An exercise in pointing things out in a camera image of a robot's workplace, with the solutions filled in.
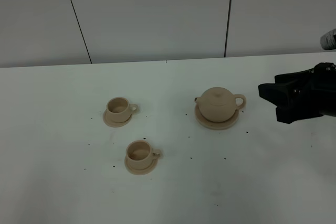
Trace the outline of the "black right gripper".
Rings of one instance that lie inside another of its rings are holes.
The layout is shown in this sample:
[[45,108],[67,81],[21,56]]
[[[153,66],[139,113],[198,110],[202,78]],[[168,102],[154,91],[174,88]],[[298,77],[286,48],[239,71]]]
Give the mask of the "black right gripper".
[[277,106],[278,122],[335,116],[335,64],[275,76],[275,83],[258,86],[259,96]]

